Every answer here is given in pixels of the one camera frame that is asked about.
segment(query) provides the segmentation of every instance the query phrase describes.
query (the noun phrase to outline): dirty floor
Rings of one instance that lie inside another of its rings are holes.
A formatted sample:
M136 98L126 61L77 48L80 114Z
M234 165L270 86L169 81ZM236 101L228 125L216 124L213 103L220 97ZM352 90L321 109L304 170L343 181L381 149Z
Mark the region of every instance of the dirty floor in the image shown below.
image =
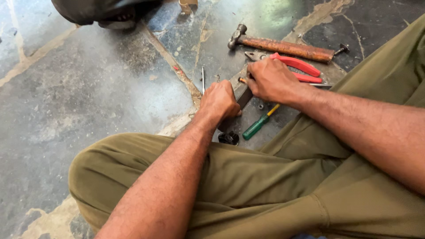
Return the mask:
M181 16L176 0L139 8L134 31L112 31L69 23L49 0L0 0L0 238L92 238L68 192L73 157L112 134L175 136L199 105L202 66L206 86L246 66L252 48L227 48L239 23L258 37L348 44L332 64L312 63L335 83L425 13L425 2L199 0L193 16ZM259 104L252 99L231 129L248 128L264 113ZM281 107L239 146L260 147L297 114Z

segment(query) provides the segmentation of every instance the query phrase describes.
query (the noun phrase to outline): hammer head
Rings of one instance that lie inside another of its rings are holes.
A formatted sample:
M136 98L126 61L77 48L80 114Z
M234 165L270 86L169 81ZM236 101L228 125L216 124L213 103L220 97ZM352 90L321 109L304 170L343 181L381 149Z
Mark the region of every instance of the hammer head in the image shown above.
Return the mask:
M241 35L245 35L245 32L247 31L247 26L244 24L239 24L236 31L232 34L232 37L229 39L229 43L227 44L227 47L230 50L234 50L236 48L236 44L238 43L238 39Z

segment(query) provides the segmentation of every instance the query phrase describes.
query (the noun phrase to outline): pliers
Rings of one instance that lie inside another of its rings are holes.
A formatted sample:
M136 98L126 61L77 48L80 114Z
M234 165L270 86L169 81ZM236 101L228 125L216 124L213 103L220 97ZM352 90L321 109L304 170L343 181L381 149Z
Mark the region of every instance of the pliers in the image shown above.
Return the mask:
M299 60L297 58L283 57L279 55L277 52L272 55L267 55L261 52L254 52L254 51L246 51L245 56L247 56L249 59L253 61L259 61L266 57L270 57L270 59L278 59L288 66L292 66L293 68L296 68L309 75L312 75L312 76L306 76L303 74L293 72L293 74L298 78L299 81L311 82L311 83L322 83L322 79L318 78L318 76L320 75L320 71L314 68L313 66L311 66L310 64L302 60Z

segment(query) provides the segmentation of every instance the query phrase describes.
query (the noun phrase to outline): forearm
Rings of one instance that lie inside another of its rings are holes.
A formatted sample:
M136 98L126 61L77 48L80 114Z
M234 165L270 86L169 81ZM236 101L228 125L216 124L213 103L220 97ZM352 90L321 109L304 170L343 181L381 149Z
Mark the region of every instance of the forearm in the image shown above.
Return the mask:
M425 109L305 88L290 105L377 167L425 194Z
M183 238L218 122L218 118L198 112L134 182L96 238Z

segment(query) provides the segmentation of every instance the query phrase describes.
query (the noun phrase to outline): wooden hammer handle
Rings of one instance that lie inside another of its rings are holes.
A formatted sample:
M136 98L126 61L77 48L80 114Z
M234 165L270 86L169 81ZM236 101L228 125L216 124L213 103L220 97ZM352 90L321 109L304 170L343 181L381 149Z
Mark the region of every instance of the wooden hammer handle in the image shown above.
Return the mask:
M285 53L297 57L304 57L323 63L331 62L335 53L334 50L313 46L298 45L294 43L277 41L268 38L250 37L247 35L240 36L238 39L238 43L268 51Z

